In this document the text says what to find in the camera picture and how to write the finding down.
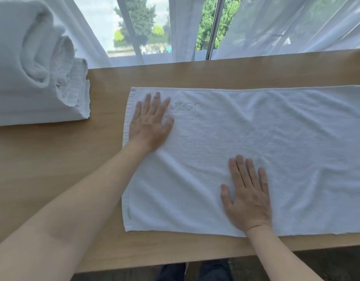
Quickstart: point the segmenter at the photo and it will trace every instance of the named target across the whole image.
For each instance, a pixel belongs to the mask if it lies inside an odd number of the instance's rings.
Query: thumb
[[[173,117],[167,119],[167,121],[163,127],[163,132],[166,136],[168,136],[168,134],[171,132],[172,127],[174,126],[174,122],[175,122],[175,119]]]
[[[226,184],[221,185],[222,191],[220,192],[220,198],[223,203],[224,211],[228,212],[232,207],[231,197],[229,196],[229,188]]]

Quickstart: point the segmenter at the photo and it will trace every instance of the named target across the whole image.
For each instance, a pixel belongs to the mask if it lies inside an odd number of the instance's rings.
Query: person's right arm
[[[271,281],[322,281],[294,255],[272,230],[272,210],[267,176],[263,168],[255,171],[253,161],[238,155],[229,159],[236,198],[232,202],[229,188],[222,184],[220,197],[229,220],[249,238]]]

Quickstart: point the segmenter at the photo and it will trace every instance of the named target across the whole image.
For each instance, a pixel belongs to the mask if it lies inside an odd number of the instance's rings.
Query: person's leg
[[[233,281],[228,259],[202,262],[198,281]]]
[[[184,281],[187,267],[185,262],[165,264],[155,278],[155,281]]]

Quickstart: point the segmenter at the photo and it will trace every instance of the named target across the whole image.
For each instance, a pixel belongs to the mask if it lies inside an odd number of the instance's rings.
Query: wooden table
[[[121,148],[136,87],[289,88],[360,84],[360,51],[334,51],[90,70],[89,120],[0,127],[0,242]],[[360,245],[360,233],[290,236],[292,250]],[[124,232],[119,204],[79,271],[252,255],[243,238]]]

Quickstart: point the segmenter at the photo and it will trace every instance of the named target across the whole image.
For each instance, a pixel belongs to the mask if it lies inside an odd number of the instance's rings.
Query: finger
[[[158,106],[160,106],[160,92],[156,92],[153,102],[150,105],[148,114],[154,115],[158,109]]]
[[[136,104],[136,110],[134,112],[134,115],[133,115],[133,119],[137,119],[139,116],[140,116],[140,113],[141,113],[141,105],[142,103],[139,101],[137,102]]]
[[[261,189],[264,194],[266,194],[268,197],[270,197],[270,193],[268,191],[268,182],[267,182],[267,175],[264,168],[260,167],[258,169],[258,175],[259,175],[259,183],[261,185]]]
[[[169,103],[171,102],[171,98],[167,98],[164,100],[164,102],[158,107],[156,113],[155,113],[155,117],[157,118],[158,121],[162,121],[164,113],[166,113],[166,110],[169,106]]]
[[[229,166],[229,171],[231,172],[232,181],[233,181],[233,185],[235,186],[235,190],[244,189],[245,188],[244,181],[239,172],[239,168],[237,167],[236,160],[233,158],[229,159],[228,166]]]
[[[174,126],[175,119],[173,117],[168,118],[166,123],[163,127],[163,133],[166,135],[166,137],[169,135],[169,133],[172,130],[172,127]]]
[[[256,190],[261,191],[261,186],[259,184],[257,172],[255,171],[254,163],[252,159],[246,159],[245,160],[246,168],[248,169],[248,174],[250,176],[250,180],[252,181],[253,187]]]
[[[224,211],[229,212],[232,208],[232,201],[229,195],[229,188],[226,184],[222,184],[221,188],[222,190],[220,192],[220,199],[222,200]]]
[[[142,105],[141,115],[145,115],[150,107],[151,94],[147,94],[145,97],[144,104]]]
[[[237,167],[239,168],[239,172],[243,179],[244,185],[247,189],[253,189],[252,181],[250,180],[248,170],[246,169],[246,165],[244,164],[244,158],[242,155],[236,156]]]

